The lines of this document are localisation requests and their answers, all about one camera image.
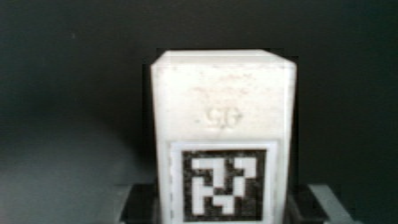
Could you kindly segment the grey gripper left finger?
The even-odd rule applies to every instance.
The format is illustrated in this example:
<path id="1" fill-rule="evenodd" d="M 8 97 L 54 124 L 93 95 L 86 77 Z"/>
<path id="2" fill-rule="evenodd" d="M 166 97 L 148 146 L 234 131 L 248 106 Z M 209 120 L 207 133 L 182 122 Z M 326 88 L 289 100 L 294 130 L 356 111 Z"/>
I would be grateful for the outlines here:
<path id="1" fill-rule="evenodd" d="M 127 188 L 113 224 L 157 224 L 157 191 L 148 183 Z"/>

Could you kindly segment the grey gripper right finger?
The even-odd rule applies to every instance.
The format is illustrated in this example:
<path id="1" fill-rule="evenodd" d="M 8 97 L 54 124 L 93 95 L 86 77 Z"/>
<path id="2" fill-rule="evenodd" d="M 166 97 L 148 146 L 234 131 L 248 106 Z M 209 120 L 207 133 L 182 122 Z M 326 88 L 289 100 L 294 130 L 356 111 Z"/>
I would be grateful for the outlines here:
<path id="1" fill-rule="evenodd" d="M 287 194 L 287 224 L 362 224 L 351 218 L 330 187 L 298 185 Z"/>

